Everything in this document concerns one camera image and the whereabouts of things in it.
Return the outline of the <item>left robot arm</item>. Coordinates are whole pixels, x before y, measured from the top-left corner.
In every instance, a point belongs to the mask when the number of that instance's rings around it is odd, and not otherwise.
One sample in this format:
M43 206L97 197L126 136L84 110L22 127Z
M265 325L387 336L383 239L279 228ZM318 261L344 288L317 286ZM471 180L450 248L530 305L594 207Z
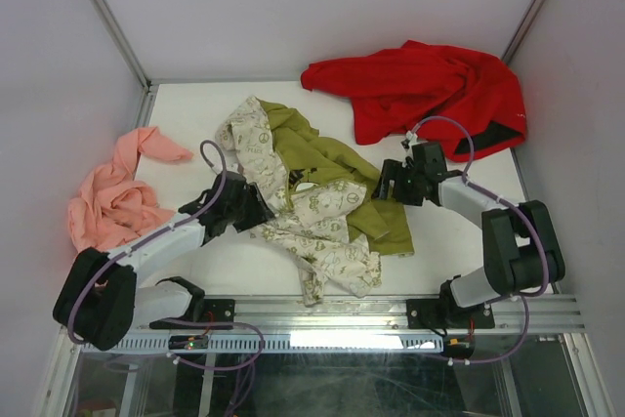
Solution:
M248 231L273 217L256 184L226 172L167 223L137 240L108 251L81 251L53 307L53 318L78 343L100 351L112 349L140 326L196 327L208 312L201 287L180 276L152 285L146 280L227 228Z

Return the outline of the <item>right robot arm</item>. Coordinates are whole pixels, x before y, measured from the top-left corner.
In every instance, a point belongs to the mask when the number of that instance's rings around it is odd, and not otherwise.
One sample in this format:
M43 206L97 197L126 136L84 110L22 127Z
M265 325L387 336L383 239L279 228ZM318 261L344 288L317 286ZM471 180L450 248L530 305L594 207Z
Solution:
M539 200L512 202L473 183L446 164L436 143L406 144L403 160L384 161L373 198L404 206L431 202L481 231L482 266L445 281L438 295L406 303L410 327L438 334L450 328L491 328L490 304L540 295L565 276L565 262L550 212Z

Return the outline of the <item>cream green patterned jacket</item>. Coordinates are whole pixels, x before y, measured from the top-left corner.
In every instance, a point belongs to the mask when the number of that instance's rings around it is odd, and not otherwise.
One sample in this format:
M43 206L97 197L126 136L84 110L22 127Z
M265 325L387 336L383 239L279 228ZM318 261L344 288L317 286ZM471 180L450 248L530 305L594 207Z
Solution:
M380 171L297 109L251 96L216 137L273 211L251 234L291 254L305 305L327 283L362 298L381 286L383 257L413 255L403 206L373 196Z

